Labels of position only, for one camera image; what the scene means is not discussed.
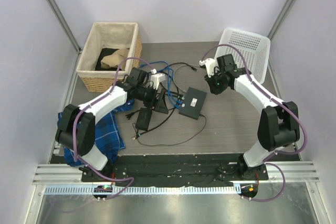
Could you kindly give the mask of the black network switch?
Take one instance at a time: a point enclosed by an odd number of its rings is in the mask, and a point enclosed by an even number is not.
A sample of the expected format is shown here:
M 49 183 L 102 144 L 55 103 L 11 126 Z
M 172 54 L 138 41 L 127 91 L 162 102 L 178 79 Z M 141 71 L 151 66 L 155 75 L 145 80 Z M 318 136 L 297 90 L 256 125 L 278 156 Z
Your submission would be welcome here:
M 194 120 L 198 120 L 206 96 L 206 92 L 189 87 L 181 108 L 179 109 L 179 114 Z

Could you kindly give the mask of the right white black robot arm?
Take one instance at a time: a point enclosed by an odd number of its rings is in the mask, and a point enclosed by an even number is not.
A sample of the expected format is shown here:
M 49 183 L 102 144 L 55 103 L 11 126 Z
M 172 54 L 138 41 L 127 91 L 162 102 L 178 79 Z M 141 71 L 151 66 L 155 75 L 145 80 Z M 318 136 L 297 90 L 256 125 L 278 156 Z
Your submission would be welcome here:
M 267 158 L 299 140 L 297 105 L 284 102 L 262 87 L 246 66 L 237 67 L 231 54 L 201 60 L 199 65 L 207 71 L 204 79 L 212 94 L 231 88 L 260 114 L 257 142 L 238 159 L 239 177 L 250 179 L 261 170 Z

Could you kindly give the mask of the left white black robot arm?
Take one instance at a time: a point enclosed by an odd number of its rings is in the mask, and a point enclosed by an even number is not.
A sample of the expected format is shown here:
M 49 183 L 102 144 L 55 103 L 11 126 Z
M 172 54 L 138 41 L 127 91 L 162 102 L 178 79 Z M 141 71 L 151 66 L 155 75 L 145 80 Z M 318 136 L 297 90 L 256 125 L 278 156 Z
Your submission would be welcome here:
M 73 151 L 98 180 L 105 182 L 112 175 L 112 164 L 95 143 L 96 124 L 115 108 L 130 100 L 143 102 L 136 126 L 141 131 L 149 128 L 152 113 L 168 113 L 164 101 L 165 90 L 160 89 L 166 76 L 151 70 L 150 73 L 133 68 L 124 80 L 115 81 L 111 87 L 95 99 L 80 106 L 67 105 L 60 120 L 55 139 Z

